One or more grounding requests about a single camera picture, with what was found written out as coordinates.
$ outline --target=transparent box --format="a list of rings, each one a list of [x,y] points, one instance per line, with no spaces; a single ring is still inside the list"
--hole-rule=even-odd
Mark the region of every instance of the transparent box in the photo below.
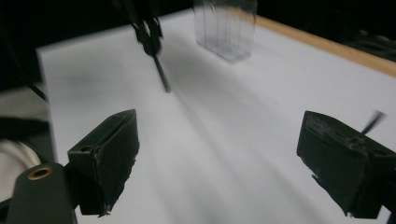
[[[257,0],[194,0],[199,45],[228,62],[245,59],[253,48]]]

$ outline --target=screw hole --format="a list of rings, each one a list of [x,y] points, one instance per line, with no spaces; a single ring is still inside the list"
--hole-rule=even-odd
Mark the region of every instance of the screw hole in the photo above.
[[[38,179],[42,179],[42,178],[45,178],[45,177],[51,175],[52,172],[53,172],[53,169],[51,167],[44,166],[44,167],[40,167],[40,168],[33,170],[27,176],[27,178],[30,180],[38,180]]]
[[[82,152],[89,151],[89,150],[91,150],[91,147],[90,147],[90,146],[82,147],[82,148],[80,149],[80,151],[82,151]]]

